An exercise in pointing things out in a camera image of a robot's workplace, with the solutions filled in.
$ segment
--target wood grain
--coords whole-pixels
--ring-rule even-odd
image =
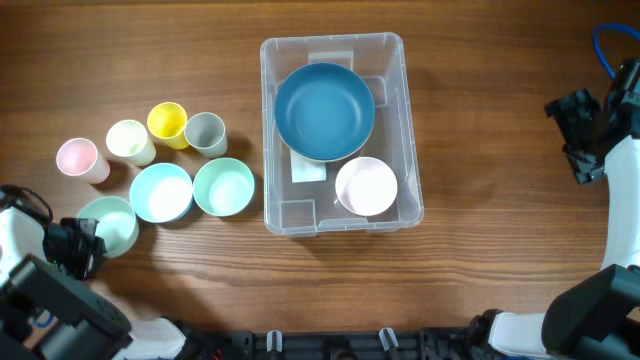
[[[422,224],[385,235],[274,236],[262,196],[230,219],[196,209],[143,223],[91,284],[128,315],[257,332],[462,325],[493,307],[544,311],[598,270],[606,181],[575,184],[542,106],[582,87],[605,95],[591,30],[640,26],[638,3],[117,3],[0,8],[0,181],[40,193],[56,218],[127,196],[140,171],[111,157],[94,187],[58,172],[58,147],[87,137],[109,157],[108,128],[163,101],[219,114],[260,193],[260,44],[380,31],[404,40],[425,204]],[[614,65],[640,50],[615,34],[602,42]],[[206,162],[161,146],[157,161],[192,175]]]

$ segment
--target bowl rim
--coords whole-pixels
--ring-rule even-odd
[[[345,204],[345,201],[344,201],[344,199],[343,199],[343,196],[341,196],[341,195],[339,194],[339,191],[338,191],[338,178],[340,177],[340,174],[342,173],[342,170],[343,170],[347,165],[349,165],[349,164],[351,164],[351,163],[358,163],[358,162],[363,161],[363,160],[367,160],[367,161],[375,160],[375,162],[376,162],[376,163],[384,165],[384,167],[385,167],[386,169],[388,169],[388,170],[391,172],[391,175],[393,176],[393,179],[395,180],[395,181],[394,181],[395,186],[393,187],[393,191],[391,191],[391,192],[393,193],[393,201],[392,201],[392,202],[389,204],[389,206],[387,206],[384,210],[379,211],[379,212],[376,212],[376,213],[371,213],[371,214],[362,214],[362,213],[358,213],[358,212],[356,212],[356,211],[355,211],[355,209],[353,209],[352,207],[347,206],[347,204]],[[378,158],[375,158],[375,157],[373,157],[373,156],[360,156],[360,157],[357,157],[357,158],[355,158],[355,159],[349,160],[346,164],[344,164],[344,165],[340,168],[340,170],[338,171],[338,174],[336,175],[336,182],[335,182],[335,184],[334,184],[334,191],[335,191],[335,193],[336,193],[336,197],[338,198],[338,201],[340,201],[340,204],[342,204],[342,206],[344,206],[344,208],[345,208],[345,209],[347,209],[348,211],[350,211],[351,213],[353,213],[353,214],[355,214],[355,215],[358,215],[358,216],[364,216],[364,217],[368,217],[368,216],[376,216],[376,215],[380,215],[380,214],[382,214],[383,212],[385,212],[385,211],[389,210],[389,208],[390,208],[390,207],[393,205],[393,203],[397,200],[397,197],[398,197],[398,178],[396,177],[396,174],[393,172],[393,169],[391,168],[391,166],[389,166],[386,162],[384,162],[384,161],[382,161],[382,160],[380,160],[380,159],[378,159]]]
[[[291,145],[289,145],[289,143],[287,143],[287,141],[285,140],[285,137],[282,135],[282,131],[280,131],[280,127],[278,126],[279,122],[278,122],[278,118],[276,117],[276,109],[278,108],[277,104],[278,104],[278,95],[280,95],[280,90],[282,89],[282,86],[284,86],[287,82],[287,80],[289,80],[292,76],[294,76],[295,74],[299,73],[300,71],[305,71],[306,69],[310,68],[310,67],[318,67],[318,66],[329,66],[329,67],[335,67],[335,68],[341,68],[343,70],[346,70],[347,73],[351,73],[351,75],[355,76],[355,78],[357,78],[359,80],[359,82],[362,84],[362,86],[365,87],[365,89],[367,89],[367,93],[369,94],[369,100],[370,100],[370,105],[371,105],[371,109],[373,117],[371,119],[371,128],[368,131],[368,134],[366,136],[366,138],[350,153],[348,154],[342,154],[339,157],[315,157],[312,156],[306,152],[301,152],[300,149],[294,148]],[[280,139],[282,140],[282,142],[287,145],[287,147],[289,147],[290,149],[292,149],[293,151],[297,152],[298,154],[314,160],[314,161],[321,161],[321,162],[333,162],[333,161],[340,161],[342,159],[345,159],[353,154],[355,154],[356,152],[358,152],[360,149],[362,149],[362,147],[367,143],[367,141],[369,141],[369,138],[371,137],[371,134],[373,134],[373,128],[375,127],[375,123],[376,123],[376,106],[375,106],[375,101],[373,100],[373,94],[371,94],[371,90],[369,89],[369,87],[367,86],[367,83],[362,79],[362,77],[360,75],[358,75],[355,71],[342,66],[340,64],[335,64],[335,63],[330,63],[330,62],[318,62],[318,63],[313,63],[313,64],[307,64],[304,66],[301,66],[300,68],[296,69],[295,71],[293,71],[291,74],[289,74],[284,81],[282,82],[282,84],[279,86],[278,91],[276,93],[276,98],[275,101],[273,103],[273,118],[274,118],[274,123],[275,123],[275,127],[278,130],[278,135],[280,135]]]
[[[249,172],[249,175],[251,176],[251,191],[250,191],[250,196],[249,196],[249,200],[247,201],[246,204],[244,204],[244,206],[242,206],[238,211],[234,212],[234,213],[230,213],[230,214],[225,214],[225,215],[220,215],[220,214],[216,214],[214,212],[208,211],[206,210],[201,204],[200,202],[198,202],[198,198],[196,197],[196,182],[198,181],[198,176],[201,175],[202,170],[204,170],[206,167],[208,166],[212,166],[214,162],[221,162],[221,161],[230,161],[230,162],[234,162],[236,164],[240,164],[241,167],[243,168],[243,170],[247,170]],[[244,162],[238,160],[238,159],[234,159],[234,158],[230,158],[230,157],[221,157],[221,158],[217,158],[217,159],[213,159],[209,162],[207,162],[206,164],[204,164],[200,170],[198,170],[198,173],[196,174],[195,178],[193,179],[193,189],[192,189],[192,197],[195,200],[196,204],[198,205],[198,207],[200,209],[202,209],[202,211],[206,212],[209,215],[212,216],[218,216],[218,217],[227,217],[227,216],[232,216],[232,215],[236,215],[240,212],[242,212],[242,210],[246,209],[247,206],[251,203],[251,200],[253,199],[253,196],[255,195],[256,192],[256,179],[255,176],[253,175],[253,171],[251,171],[251,168],[245,164]]]
[[[184,209],[180,209],[180,214],[178,214],[176,217],[169,220],[155,220],[155,219],[147,218],[146,216],[142,216],[140,213],[138,213],[138,211],[136,211],[137,206],[133,201],[133,197],[132,197],[134,187],[140,181],[139,179],[142,177],[143,174],[146,175],[146,173],[148,173],[150,169],[155,169],[158,167],[171,167],[171,168],[179,169],[179,172],[181,173],[181,175],[184,175],[185,180],[189,179],[189,184],[191,186],[191,192],[189,194],[191,194],[191,200],[193,200],[193,180],[191,179],[191,175],[189,175],[189,173],[185,169],[183,169],[181,166],[172,164],[172,163],[157,163],[142,169],[142,171],[140,171],[138,175],[136,175],[136,177],[133,179],[133,181],[131,182],[131,186],[129,187],[129,202],[131,203],[131,207],[133,208],[133,211],[136,213],[136,215],[140,219],[146,222],[154,223],[154,224],[174,221],[180,218],[181,216],[183,216],[186,213],[186,211],[189,209],[189,206],[191,206],[191,201],[189,201],[189,203],[187,203]]]
[[[87,209],[89,209],[91,206],[96,206],[96,204],[105,201],[105,200],[117,200],[121,203],[126,204],[126,208],[129,210],[128,213],[131,216],[131,218],[133,219],[133,222],[131,223],[131,227],[130,229],[127,229],[127,239],[124,243],[120,244],[119,246],[116,246],[114,249],[112,249],[111,251],[107,251],[105,252],[105,256],[107,257],[113,257],[113,254],[118,254],[119,253],[119,249],[124,248],[125,246],[128,246],[128,248],[130,248],[131,246],[133,246],[132,241],[135,242],[138,238],[138,235],[136,234],[136,228],[138,227],[138,218],[136,215],[135,210],[133,210],[133,206],[131,205],[131,203],[129,203],[127,201],[127,199],[120,197],[120,196],[115,196],[115,195],[107,195],[107,196],[100,196],[96,199],[93,199],[92,201],[90,201],[89,203],[87,203],[85,206],[83,206],[78,213],[76,214],[77,218],[81,218],[81,214],[84,211],[87,211]]]

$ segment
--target light blue bowl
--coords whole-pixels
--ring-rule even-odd
[[[160,163],[142,170],[131,184],[129,200],[145,221],[163,223],[181,218],[193,201],[193,182],[180,166]]]

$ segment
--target light green bowl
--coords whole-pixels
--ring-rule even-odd
[[[104,196],[85,205],[76,215],[96,219],[96,236],[104,239],[106,257],[118,257],[131,249],[138,239],[138,220],[129,202],[117,196]]]
[[[242,211],[253,197],[256,183],[242,161],[220,158],[206,163],[193,181],[193,197],[202,210],[214,216]]]

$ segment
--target yellow cup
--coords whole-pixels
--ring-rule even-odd
[[[189,146],[184,135],[186,126],[187,112],[182,106],[172,102],[157,105],[147,118],[147,127],[151,134],[177,150]]]

